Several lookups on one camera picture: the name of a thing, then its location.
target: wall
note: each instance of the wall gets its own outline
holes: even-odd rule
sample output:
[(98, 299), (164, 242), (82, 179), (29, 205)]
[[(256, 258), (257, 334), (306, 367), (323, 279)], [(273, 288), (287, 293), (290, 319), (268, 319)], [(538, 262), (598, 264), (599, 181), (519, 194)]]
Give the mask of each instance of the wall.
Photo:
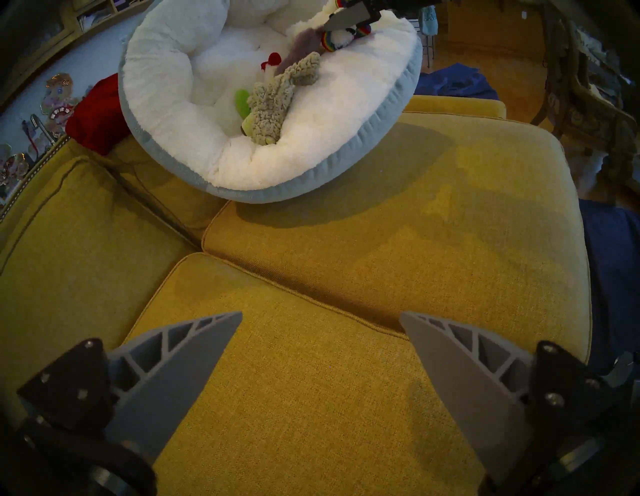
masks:
[(447, 3), (449, 42), (502, 51), (542, 62), (545, 41), (537, 8), (515, 0), (463, 0)]
[(441, 32), (440, 26), (447, 26), (449, 24), (449, 11), (446, 3), (438, 3), (436, 5), (436, 17), (438, 17), (438, 32)]
[(125, 43), (142, 15), (129, 17), (98, 33), (44, 70), (0, 116), (0, 144), (11, 145), (13, 154), (27, 152), (29, 140), (22, 132), (22, 120), (28, 121), (32, 113), (44, 117), (40, 102), (45, 95), (46, 81), (54, 74), (69, 73), (74, 83), (72, 96), (81, 98), (87, 87), (118, 72)]

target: sofa armrest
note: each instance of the sofa armrest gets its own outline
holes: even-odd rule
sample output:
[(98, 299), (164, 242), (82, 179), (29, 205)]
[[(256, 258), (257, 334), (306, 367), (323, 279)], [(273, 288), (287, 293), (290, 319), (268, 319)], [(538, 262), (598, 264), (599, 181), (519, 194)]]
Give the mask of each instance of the sofa armrest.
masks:
[(409, 100), (405, 112), (421, 114), (453, 114), (476, 117), (494, 117), (505, 119), (507, 107), (497, 100), (461, 97), (434, 97), (430, 95), (414, 95)]
[(177, 230), (200, 244), (202, 234), (216, 213), (227, 202), (190, 186), (158, 162), (128, 136), (103, 157), (76, 141), (78, 155), (87, 155), (107, 168), (121, 185)]
[(24, 416), (21, 384), (87, 337), (118, 346), (195, 249), (66, 146), (0, 223), (0, 408), (14, 424)]

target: wall decoration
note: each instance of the wall decoration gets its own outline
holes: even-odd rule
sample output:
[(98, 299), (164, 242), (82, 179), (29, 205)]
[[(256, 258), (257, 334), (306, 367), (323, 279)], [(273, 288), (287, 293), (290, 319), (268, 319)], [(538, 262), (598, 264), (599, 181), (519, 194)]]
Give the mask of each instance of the wall decoration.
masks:
[(31, 169), (32, 164), (33, 162), (27, 158), (26, 154), (19, 153), (11, 155), (4, 163), (4, 174), (9, 178), (10, 181), (12, 179), (20, 181), (24, 179), (24, 176), (27, 175), (27, 172), (29, 172), (29, 170)]
[(37, 162), (51, 148), (51, 143), (44, 133), (40, 132), (30, 120), (22, 121), (22, 130), (30, 142), (27, 153), (34, 162)]
[(40, 110), (48, 117), (44, 126), (55, 138), (65, 132), (65, 124), (78, 104), (78, 99), (71, 96), (73, 91), (73, 79), (66, 72), (56, 74), (47, 81), (47, 93)]
[(4, 166), (11, 156), (11, 145), (3, 143), (0, 145), (0, 185), (5, 186), (9, 181), (9, 176), (4, 173)]

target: yellow cushion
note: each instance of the yellow cushion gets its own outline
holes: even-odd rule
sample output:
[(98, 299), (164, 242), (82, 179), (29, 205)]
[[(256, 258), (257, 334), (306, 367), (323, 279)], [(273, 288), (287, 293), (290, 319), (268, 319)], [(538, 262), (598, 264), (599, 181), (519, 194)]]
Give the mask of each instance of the yellow cushion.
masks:
[(103, 157), (77, 142), (72, 146), (81, 155), (117, 173), (122, 184), (157, 215), (200, 243), (213, 216), (227, 202), (178, 179), (153, 160), (140, 144), (129, 136)]
[(482, 467), (402, 338), (203, 253), (129, 338), (230, 310), (243, 322), (154, 465), (161, 496), (476, 494)]
[(29, 205), (9, 211), (19, 218), (0, 251), (0, 402), (12, 422), (22, 383), (87, 337), (119, 345), (194, 248), (86, 156), (56, 154), (49, 167), (48, 182), (20, 196)]
[(477, 117), (495, 117), (505, 119), (507, 107), (497, 100), (481, 98), (434, 97), (431, 95), (414, 95), (409, 100), (405, 112), (425, 114), (471, 115)]
[(0, 250), (4, 248), (9, 235), (22, 218), (24, 211), (33, 205), (34, 197), (39, 194), (61, 164), (76, 156), (76, 151), (69, 146), (67, 141), (68, 139), (63, 139), (61, 143), (48, 151), (42, 161), (29, 172), (9, 204), (0, 211)]
[(385, 328), (414, 310), (588, 355), (575, 187), (559, 142), (527, 124), (405, 113), (322, 188), (229, 203), (203, 248)]

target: wooden chair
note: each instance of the wooden chair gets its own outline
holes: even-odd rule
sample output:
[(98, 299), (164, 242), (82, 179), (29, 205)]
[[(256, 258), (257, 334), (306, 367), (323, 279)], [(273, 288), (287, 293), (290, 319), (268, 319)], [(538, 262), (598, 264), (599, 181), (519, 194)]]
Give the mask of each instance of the wooden chair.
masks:
[(547, 60), (545, 99), (531, 123), (539, 125), (547, 117), (553, 135), (564, 134), (593, 149), (608, 153), (599, 177), (605, 176), (614, 188), (633, 174), (637, 123), (620, 107), (589, 90), (589, 61), (580, 51), (576, 25), (549, 3), (543, 5), (543, 25)]

